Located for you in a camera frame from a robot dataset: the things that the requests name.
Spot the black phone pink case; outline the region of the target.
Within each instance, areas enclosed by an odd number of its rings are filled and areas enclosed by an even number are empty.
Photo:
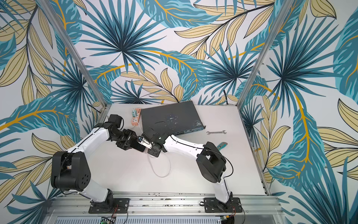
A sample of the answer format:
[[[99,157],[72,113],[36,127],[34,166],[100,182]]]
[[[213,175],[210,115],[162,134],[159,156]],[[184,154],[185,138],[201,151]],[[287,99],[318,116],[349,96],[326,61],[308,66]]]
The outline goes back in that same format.
[[[142,142],[141,137],[135,137],[131,144],[132,144],[132,148],[140,152],[144,152],[147,148],[146,145]]]

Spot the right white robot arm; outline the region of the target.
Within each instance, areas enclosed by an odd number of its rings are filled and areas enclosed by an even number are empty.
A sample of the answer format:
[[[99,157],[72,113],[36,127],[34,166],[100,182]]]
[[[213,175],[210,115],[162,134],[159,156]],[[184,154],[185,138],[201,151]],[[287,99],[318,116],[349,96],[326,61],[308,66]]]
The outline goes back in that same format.
[[[213,143],[192,143],[173,134],[157,132],[152,128],[142,133],[140,138],[142,143],[150,146],[148,153],[154,157],[158,157],[163,152],[176,153],[194,159],[201,175],[213,184],[215,199],[222,204],[228,204],[232,196],[225,182],[226,164],[229,160]]]

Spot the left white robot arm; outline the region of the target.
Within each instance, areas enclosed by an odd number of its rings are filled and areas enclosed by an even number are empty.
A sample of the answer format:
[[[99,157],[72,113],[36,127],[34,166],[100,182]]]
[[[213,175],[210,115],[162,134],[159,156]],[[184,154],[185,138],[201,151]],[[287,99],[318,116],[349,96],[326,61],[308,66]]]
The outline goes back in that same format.
[[[123,129],[122,117],[112,114],[108,121],[98,123],[78,144],[67,151],[57,152],[52,157],[51,186],[78,193],[94,203],[103,203],[110,196],[110,190],[92,180],[87,158],[105,141],[114,141],[123,149],[145,151],[140,138],[129,129]]]

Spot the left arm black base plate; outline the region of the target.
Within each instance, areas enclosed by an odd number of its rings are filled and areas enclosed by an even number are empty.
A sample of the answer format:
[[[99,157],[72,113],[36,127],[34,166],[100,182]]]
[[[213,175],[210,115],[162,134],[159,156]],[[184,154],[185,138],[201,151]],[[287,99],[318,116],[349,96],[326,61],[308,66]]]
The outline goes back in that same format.
[[[90,203],[89,214],[126,214],[129,198],[113,198],[101,203]]]

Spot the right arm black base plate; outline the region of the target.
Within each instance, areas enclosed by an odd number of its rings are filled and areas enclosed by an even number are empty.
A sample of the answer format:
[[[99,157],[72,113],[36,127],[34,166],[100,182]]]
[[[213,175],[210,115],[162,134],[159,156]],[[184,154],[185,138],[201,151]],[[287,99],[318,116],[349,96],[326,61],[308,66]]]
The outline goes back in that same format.
[[[242,213],[240,198],[233,197],[226,203],[222,203],[215,197],[204,198],[200,202],[200,206],[204,207],[205,213]]]

